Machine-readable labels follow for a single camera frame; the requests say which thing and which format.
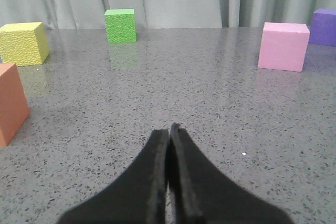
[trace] orange foam cube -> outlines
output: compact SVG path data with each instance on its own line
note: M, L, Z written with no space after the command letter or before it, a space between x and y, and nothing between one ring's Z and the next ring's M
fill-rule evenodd
M0 63L0 147L10 143L30 110L14 63Z

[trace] cube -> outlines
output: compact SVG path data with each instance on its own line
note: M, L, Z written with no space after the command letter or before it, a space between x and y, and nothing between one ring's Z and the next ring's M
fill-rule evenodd
M0 146L10 143L29 115L16 65L0 63Z
M301 72L308 39L305 24L265 22L258 68Z
M105 12L109 43L136 42L134 9L114 9Z
M318 9L314 12L309 43L336 47L336 9Z
M3 63L39 65L48 55L49 46L42 22L7 24L0 28Z

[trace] granite surface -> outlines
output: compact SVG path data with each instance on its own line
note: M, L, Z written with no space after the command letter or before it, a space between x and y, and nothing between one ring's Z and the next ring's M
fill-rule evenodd
M19 67L32 112L0 148L0 223L55 223L173 122L296 223L336 223L336 47L309 45L302 73L258 69L261 33L47 31L45 63Z

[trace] foam cube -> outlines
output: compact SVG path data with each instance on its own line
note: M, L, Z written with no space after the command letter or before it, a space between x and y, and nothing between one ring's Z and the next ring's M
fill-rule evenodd
M7 24L0 28L3 63L39 65L48 55L49 46L42 22Z
M336 9L318 9L314 12L309 43L336 47Z
M258 68L301 72L309 34L305 24L265 22Z
M109 43L136 42L134 9L107 10L105 22Z
M0 63L0 146L10 143L29 115L16 65Z

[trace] yellow foam cube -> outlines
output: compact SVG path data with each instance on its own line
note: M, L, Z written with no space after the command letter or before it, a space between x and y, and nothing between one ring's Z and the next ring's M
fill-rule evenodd
M0 57L17 66L43 64L49 45L42 22L7 24L0 28Z

